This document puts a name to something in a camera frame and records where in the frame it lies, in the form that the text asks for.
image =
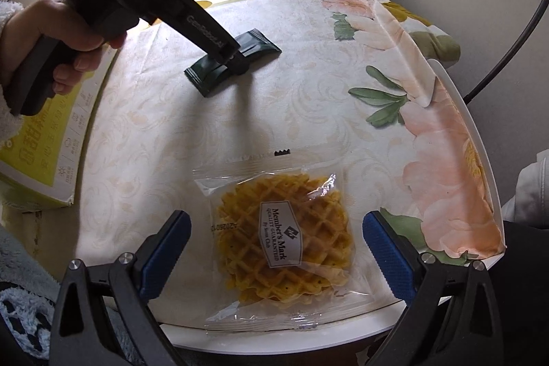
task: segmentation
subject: yellow cardboard box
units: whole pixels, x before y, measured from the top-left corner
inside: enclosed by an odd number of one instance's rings
[[[19,133],[0,149],[0,198],[20,211],[72,205],[80,153],[101,85],[116,55],[107,47],[97,71],[67,96],[49,98],[25,117]]]

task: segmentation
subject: printed icon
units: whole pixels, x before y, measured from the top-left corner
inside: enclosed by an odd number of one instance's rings
[[[299,231],[297,231],[292,226],[289,226],[288,228],[285,229],[284,234],[287,237],[289,237],[290,239],[295,239],[297,237],[297,235],[299,234]]]

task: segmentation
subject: transparent wrapper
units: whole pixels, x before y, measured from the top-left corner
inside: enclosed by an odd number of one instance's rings
[[[314,328],[373,301],[353,264],[342,154],[329,145],[194,171],[208,197],[211,330]]]

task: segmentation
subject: green leaf pattern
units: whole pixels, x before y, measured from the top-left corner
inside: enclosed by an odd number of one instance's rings
[[[397,235],[408,239],[418,252],[427,251],[432,253],[443,264],[465,265],[471,259],[477,258],[477,256],[469,255],[467,252],[459,258],[451,258],[444,251],[431,250],[427,246],[425,236],[423,236],[423,232],[421,231],[421,219],[407,215],[394,215],[389,213],[385,208],[380,208],[379,212]]]
[[[394,83],[393,81],[391,81],[384,74],[382,74],[379,71],[379,69],[375,68],[374,66],[366,66],[366,73],[370,75],[372,78],[377,79],[385,87],[404,90],[402,86],[399,86],[397,83]]]
[[[331,17],[336,20],[334,24],[334,38],[336,38],[336,41],[351,41],[355,39],[356,29],[352,28],[351,24],[345,20],[347,17],[346,14],[334,13]]]
[[[401,86],[387,78],[378,68],[366,66],[366,73],[381,83],[381,85],[404,92],[404,89]],[[370,106],[383,106],[382,109],[374,112],[366,119],[366,121],[375,128],[382,128],[392,125],[393,123],[404,125],[404,119],[400,114],[400,108],[409,101],[406,94],[394,95],[384,92],[383,90],[368,87],[354,87],[349,89],[349,93]]]

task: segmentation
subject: waffle cookie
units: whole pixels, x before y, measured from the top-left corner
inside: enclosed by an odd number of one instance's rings
[[[242,302],[272,299],[290,303],[320,295],[348,281],[352,236],[337,189],[328,178],[276,174],[240,183],[221,197],[216,244],[229,287],[241,291]],[[301,232],[301,264],[269,266],[260,240],[264,202],[289,202]]]

